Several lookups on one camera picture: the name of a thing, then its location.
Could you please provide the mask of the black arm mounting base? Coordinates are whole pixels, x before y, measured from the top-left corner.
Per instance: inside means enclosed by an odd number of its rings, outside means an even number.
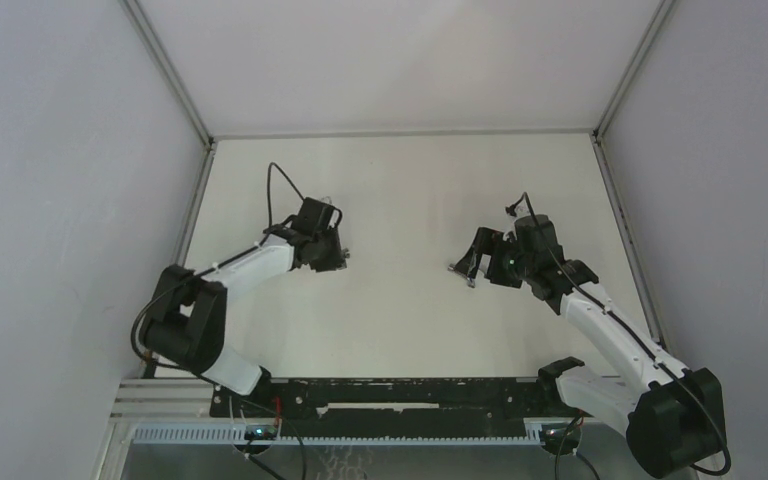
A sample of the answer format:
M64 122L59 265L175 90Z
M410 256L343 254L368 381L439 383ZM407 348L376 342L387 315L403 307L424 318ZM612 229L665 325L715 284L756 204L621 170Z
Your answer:
M249 395L217 386L209 414L264 420L300 436L512 435L526 422L570 420L543 377L273 378Z

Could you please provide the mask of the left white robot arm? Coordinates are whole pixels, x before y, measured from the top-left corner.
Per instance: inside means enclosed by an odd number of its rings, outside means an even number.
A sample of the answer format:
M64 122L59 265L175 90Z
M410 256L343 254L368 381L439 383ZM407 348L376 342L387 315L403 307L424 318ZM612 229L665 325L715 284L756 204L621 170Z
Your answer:
M306 197L297 213L267 227L246 250L202 271L166 267L135 321L136 350L234 392L234 404L250 417L265 414L273 392L261 381L270 374L227 339L228 307L262 283L301 267L317 273L345 268L349 252L341 245L342 220L341 209Z

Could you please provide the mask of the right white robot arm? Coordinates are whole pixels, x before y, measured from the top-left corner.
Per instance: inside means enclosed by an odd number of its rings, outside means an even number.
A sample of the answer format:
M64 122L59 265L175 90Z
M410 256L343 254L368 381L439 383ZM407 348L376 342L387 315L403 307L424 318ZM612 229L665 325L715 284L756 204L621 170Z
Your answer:
M508 231L477 229L466 253L449 267L469 287L483 276L532 294L582 333L620 376L609 381L582 360L567 357L539 372L538 402L552 416L581 410L611 427L650 476L705 469L721 454L731 468L722 385L707 368L690 369L625 319L599 277L583 261L567 259L553 222L538 214L516 219Z

